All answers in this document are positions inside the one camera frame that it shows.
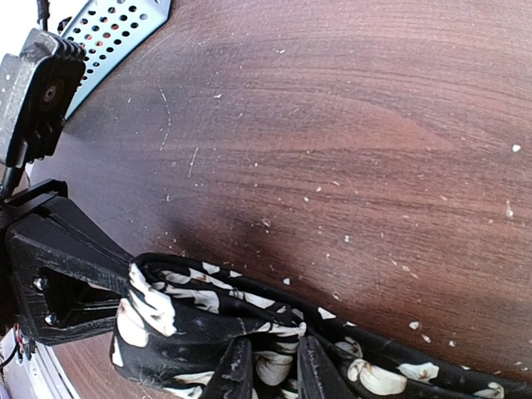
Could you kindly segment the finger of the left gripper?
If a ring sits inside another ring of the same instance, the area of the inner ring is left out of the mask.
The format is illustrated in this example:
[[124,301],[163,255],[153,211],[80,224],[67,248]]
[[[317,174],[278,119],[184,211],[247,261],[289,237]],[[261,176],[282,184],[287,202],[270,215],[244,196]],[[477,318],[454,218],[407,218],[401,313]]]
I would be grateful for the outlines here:
[[133,259],[45,180],[3,205],[3,269],[22,334],[55,346],[113,330]]

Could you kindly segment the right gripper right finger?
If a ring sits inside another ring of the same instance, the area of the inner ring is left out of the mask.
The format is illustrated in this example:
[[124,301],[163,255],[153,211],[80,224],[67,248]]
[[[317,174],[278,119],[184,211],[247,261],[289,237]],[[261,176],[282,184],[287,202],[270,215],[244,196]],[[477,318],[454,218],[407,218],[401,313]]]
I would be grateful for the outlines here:
[[300,398],[353,398],[352,392],[315,337],[300,338],[297,366]]

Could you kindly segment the black white floral tie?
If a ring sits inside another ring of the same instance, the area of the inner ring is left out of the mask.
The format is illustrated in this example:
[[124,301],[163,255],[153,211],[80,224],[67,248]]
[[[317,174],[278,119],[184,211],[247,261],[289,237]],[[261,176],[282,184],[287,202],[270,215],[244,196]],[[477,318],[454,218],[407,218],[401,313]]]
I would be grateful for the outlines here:
[[125,379],[202,398],[231,341],[253,351],[251,398],[298,396],[298,344],[315,337],[353,398],[528,398],[531,385],[445,362],[233,270],[166,254],[129,267],[110,357]]

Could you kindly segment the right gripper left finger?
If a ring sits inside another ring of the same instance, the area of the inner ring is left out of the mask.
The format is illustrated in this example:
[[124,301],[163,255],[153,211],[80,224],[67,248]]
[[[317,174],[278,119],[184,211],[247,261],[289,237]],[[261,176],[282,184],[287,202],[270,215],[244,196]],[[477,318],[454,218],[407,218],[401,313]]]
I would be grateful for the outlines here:
[[206,399],[243,399],[253,396],[253,351],[246,337],[231,341],[201,395]]

